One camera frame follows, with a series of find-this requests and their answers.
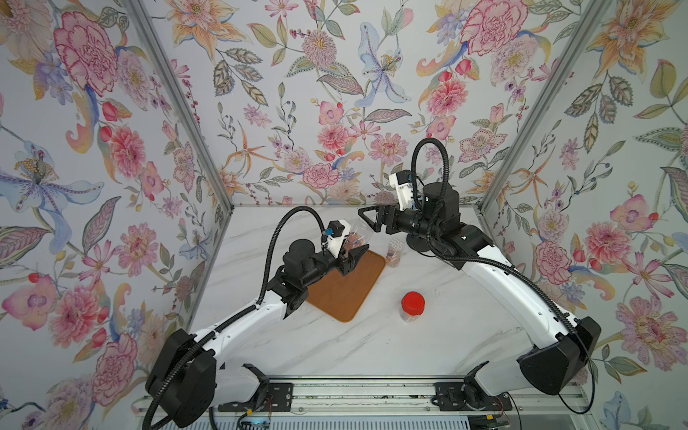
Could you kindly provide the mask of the brown wooden tray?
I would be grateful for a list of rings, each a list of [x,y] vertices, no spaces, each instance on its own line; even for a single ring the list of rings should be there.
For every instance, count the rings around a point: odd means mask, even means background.
[[[367,251],[348,275],[334,270],[308,288],[308,304],[340,323],[351,322],[385,267],[383,256]]]

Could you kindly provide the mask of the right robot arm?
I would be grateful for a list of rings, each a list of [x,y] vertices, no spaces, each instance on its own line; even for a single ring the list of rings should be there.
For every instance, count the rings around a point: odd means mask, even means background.
[[[509,358],[484,361],[464,378],[469,390],[490,397],[524,388],[557,395],[589,363],[601,328],[578,319],[518,272],[479,227],[460,218],[459,195],[439,184],[424,189],[422,207],[410,200],[411,187],[398,188],[399,202],[359,210],[375,232],[404,233],[413,249],[433,252],[488,291],[516,319],[529,338]]]

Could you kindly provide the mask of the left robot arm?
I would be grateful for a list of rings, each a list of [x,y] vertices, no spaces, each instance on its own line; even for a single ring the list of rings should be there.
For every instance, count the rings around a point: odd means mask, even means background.
[[[346,276],[368,251],[315,250],[308,239],[293,242],[283,264],[254,304],[196,333],[183,329],[169,336],[150,372],[145,389],[152,396],[142,427],[161,429],[169,422],[193,424],[212,407],[238,405],[245,415],[261,409],[270,379],[255,365],[231,364],[229,358],[262,329],[285,320],[308,297],[310,286],[332,271]]]

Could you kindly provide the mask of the clear patterned lid jar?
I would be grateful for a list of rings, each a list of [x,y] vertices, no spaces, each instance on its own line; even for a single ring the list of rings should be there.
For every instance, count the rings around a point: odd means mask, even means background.
[[[406,247],[406,240],[404,238],[392,238],[385,256],[386,264],[389,267],[396,268],[400,265]]]

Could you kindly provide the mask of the red lid jar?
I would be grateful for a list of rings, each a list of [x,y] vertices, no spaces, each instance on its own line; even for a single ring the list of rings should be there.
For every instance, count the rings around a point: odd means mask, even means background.
[[[401,318],[405,322],[412,322],[423,315],[425,308],[426,300],[419,292],[408,292],[401,299]]]

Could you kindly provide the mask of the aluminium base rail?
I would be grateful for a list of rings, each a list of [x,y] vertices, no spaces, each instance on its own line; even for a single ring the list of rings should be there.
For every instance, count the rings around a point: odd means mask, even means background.
[[[588,398],[576,384],[553,397],[534,389],[500,394],[484,407],[460,396],[460,380],[275,378],[251,411],[233,402],[199,412],[191,429],[595,429],[575,415]]]

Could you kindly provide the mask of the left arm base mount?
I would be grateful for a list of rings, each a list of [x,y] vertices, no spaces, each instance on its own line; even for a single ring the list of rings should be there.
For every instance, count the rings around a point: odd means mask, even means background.
[[[220,412],[290,412],[293,383],[272,381],[251,364],[218,372],[214,406]]]

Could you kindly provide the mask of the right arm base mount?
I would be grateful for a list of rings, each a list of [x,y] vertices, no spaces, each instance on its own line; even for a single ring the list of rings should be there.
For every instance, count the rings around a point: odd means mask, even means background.
[[[448,411],[476,411],[512,410],[513,405],[507,393],[490,396],[477,383],[476,375],[488,364],[485,361],[477,365],[463,379],[439,382],[434,384],[435,395],[431,398],[432,405],[442,412]]]

